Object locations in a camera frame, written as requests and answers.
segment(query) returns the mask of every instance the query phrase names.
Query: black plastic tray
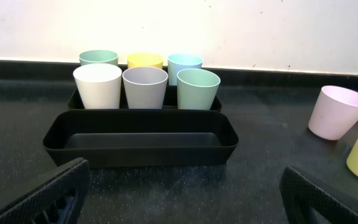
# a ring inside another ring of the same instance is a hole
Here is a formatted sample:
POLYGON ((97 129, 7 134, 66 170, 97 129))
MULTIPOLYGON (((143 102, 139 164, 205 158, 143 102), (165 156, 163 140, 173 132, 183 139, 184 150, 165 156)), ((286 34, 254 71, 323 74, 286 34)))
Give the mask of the black plastic tray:
POLYGON ((239 138, 215 111, 77 110, 57 117, 44 147, 57 165, 91 168, 224 164, 239 138))
MULTIPOLYGON (((177 86, 167 86, 165 90, 164 102, 162 103, 162 109, 164 110, 177 110, 178 109, 178 98, 177 98, 177 86)), ((68 110, 85 110, 84 104, 82 103, 80 92, 78 89, 74 91, 67 103, 68 110)), ((121 86, 121 95, 119 100, 119 109, 128 109, 127 96, 125 94, 124 85, 121 86)), ((215 96, 212 102, 211 111, 221 111, 222 104, 215 96)))

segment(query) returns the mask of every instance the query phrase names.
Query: white wall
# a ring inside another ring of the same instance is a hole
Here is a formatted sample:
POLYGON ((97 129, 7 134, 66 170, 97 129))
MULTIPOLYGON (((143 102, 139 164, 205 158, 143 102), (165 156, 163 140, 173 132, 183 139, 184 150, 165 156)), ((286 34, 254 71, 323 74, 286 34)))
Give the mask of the white wall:
POLYGON ((0 59, 198 54, 205 67, 358 73, 358 0, 0 0, 0 59))

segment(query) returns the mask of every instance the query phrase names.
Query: speckled black surface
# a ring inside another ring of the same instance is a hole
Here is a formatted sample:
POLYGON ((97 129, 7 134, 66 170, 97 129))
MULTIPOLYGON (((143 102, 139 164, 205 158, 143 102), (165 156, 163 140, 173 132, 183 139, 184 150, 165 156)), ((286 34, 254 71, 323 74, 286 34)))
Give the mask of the speckled black surface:
MULTIPOLYGON (((56 165, 42 139, 67 110, 73 82, 0 81, 0 191, 56 165)), ((222 86, 240 142, 226 165, 92 170, 78 223, 286 223, 278 182, 301 167, 358 198, 346 167, 356 124, 340 141, 307 130, 318 88, 222 86)))

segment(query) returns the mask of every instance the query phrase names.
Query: mint green cup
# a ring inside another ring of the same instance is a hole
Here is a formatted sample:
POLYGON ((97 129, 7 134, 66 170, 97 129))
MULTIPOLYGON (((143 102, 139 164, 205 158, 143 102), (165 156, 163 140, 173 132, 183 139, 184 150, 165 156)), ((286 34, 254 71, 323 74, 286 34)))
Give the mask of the mint green cup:
POLYGON ((91 63, 108 63, 118 66, 118 54, 110 50, 89 50, 80 54, 80 63, 81 66, 91 63))
POLYGON ((221 79, 212 72, 186 68, 178 72, 178 109, 209 110, 221 79))

